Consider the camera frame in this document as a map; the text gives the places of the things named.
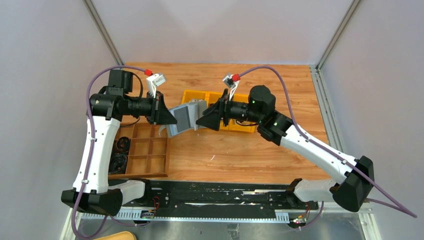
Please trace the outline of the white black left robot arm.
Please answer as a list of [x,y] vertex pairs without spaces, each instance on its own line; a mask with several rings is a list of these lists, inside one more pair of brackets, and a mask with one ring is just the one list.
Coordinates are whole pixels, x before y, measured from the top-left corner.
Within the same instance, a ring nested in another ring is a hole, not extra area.
[[166,82],[162,73],[138,68],[146,77],[145,97],[131,97],[133,66],[117,65],[97,73],[85,94],[87,131],[80,169],[72,188],[64,190],[61,201],[76,213],[116,216],[122,205],[135,201],[149,206],[153,201],[149,180],[127,180],[110,186],[108,175],[116,134],[123,116],[145,117],[151,125],[173,125],[164,95],[157,88]]

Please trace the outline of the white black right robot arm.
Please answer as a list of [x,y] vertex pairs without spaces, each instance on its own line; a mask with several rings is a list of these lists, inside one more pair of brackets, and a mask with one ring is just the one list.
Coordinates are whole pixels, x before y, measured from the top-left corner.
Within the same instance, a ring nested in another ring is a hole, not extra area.
[[330,177],[329,182],[295,180],[285,195],[286,204],[298,209],[305,202],[334,200],[350,212],[358,212],[373,188],[374,164],[366,156],[345,154],[307,133],[291,118],[275,109],[276,97],[264,85],[254,86],[248,102],[234,101],[228,90],[203,111],[197,125],[219,131],[230,120],[257,124],[262,138],[305,157]]

